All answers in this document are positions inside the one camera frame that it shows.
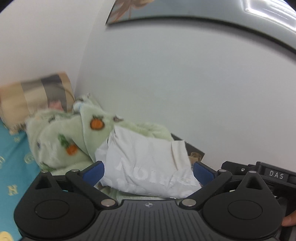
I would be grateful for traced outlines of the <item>person's hand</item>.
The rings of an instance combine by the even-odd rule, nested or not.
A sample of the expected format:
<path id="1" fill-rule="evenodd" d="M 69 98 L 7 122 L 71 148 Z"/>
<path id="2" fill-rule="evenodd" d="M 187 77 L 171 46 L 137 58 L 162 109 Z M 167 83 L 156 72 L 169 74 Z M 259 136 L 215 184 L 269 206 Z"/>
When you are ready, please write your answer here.
<path id="1" fill-rule="evenodd" d="M 286 216 L 282 221 L 282 226 L 295 226 L 296 225 L 296 211 L 292 212 L 290 215 Z"/>

